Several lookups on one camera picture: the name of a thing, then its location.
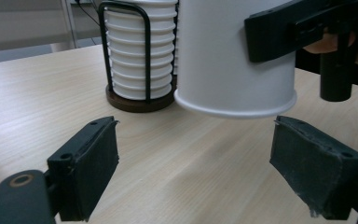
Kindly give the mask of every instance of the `stacked cups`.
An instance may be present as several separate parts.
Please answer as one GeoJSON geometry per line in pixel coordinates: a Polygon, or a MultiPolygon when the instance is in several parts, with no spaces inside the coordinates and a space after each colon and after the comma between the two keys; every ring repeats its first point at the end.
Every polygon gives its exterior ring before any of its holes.
{"type": "MultiPolygon", "coordinates": [[[[148,15],[151,29],[150,99],[172,90],[172,60],[177,0],[127,0],[148,15]]],[[[105,13],[113,91],[128,100],[145,100],[145,22],[120,9],[105,13]]]]}

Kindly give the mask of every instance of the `white cup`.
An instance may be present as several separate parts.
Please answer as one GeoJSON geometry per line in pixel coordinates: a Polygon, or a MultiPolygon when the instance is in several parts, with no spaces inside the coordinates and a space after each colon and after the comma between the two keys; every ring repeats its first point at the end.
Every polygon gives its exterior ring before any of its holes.
{"type": "MultiPolygon", "coordinates": [[[[145,21],[141,16],[120,13],[115,11],[105,11],[106,13],[106,22],[117,27],[123,27],[134,30],[144,30],[145,21]]],[[[152,17],[149,16],[150,20],[150,29],[167,29],[175,25],[173,18],[176,16],[176,12],[173,14],[161,15],[152,17]]]]}
{"type": "MultiPolygon", "coordinates": [[[[107,23],[106,27],[108,28],[108,34],[111,35],[113,38],[129,41],[145,41],[145,30],[125,29],[112,25],[110,23],[107,23]]],[[[152,30],[150,32],[150,40],[160,41],[165,40],[167,38],[171,38],[174,28],[175,26],[173,25],[172,27],[166,29],[152,30]]]]}
{"type": "MultiPolygon", "coordinates": [[[[121,84],[122,86],[129,87],[139,87],[145,88],[145,77],[128,77],[119,72],[113,70],[113,82],[117,84],[121,84]]],[[[164,74],[160,77],[151,77],[150,78],[150,88],[158,89],[170,84],[172,81],[172,76],[170,73],[164,74]]]]}
{"type": "Polygon", "coordinates": [[[243,22],[288,1],[182,1],[176,102],[236,119],[274,116],[291,108],[296,102],[295,54],[251,63],[243,22]]]}
{"type": "MultiPolygon", "coordinates": [[[[150,99],[157,99],[163,97],[168,93],[170,93],[171,89],[172,89],[171,84],[160,88],[155,88],[155,89],[151,88],[150,99]]],[[[121,85],[119,83],[114,83],[113,91],[117,95],[129,100],[142,101],[146,99],[145,88],[130,87],[130,86],[121,85]]]]}
{"type": "MultiPolygon", "coordinates": [[[[111,62],[113,70],[126,76],[126,77],[135,77],[135,78],[145,78],[145,69],[143,67],[130,67],[120,63],[111,62]]],[[[150,76],[153,77],[162,77],[166,74],[170,74],[172,71],[171,62],[162,64],[160,66],[152,66],[150,69],[150,76]]]]}
{"type": "Polygon", "coordinates": [[[147,15],[157,16],[157,15],[167,15],[173,14],[176,12],[176,3],[177,0],[162,0],[162,1],[139,1],[139,0],[127,0],[126,2],[134,3],[135,5],[141,7],[147,15]]]}
{"type": "MultiPolygon", "coordinates": [[[[109,46],[119,50],[121,52],[127,52],[131,54],[145,55],[145,41],[130,41],[126,39],[115,38],[111,35],[107,35],[109,46]]],[[[156,54],[165,52],[172,48],[172,41],[175,39],[174,34],[170,34],[166,39],[153,40],[150,42],[150,53],[156,54]]]]}

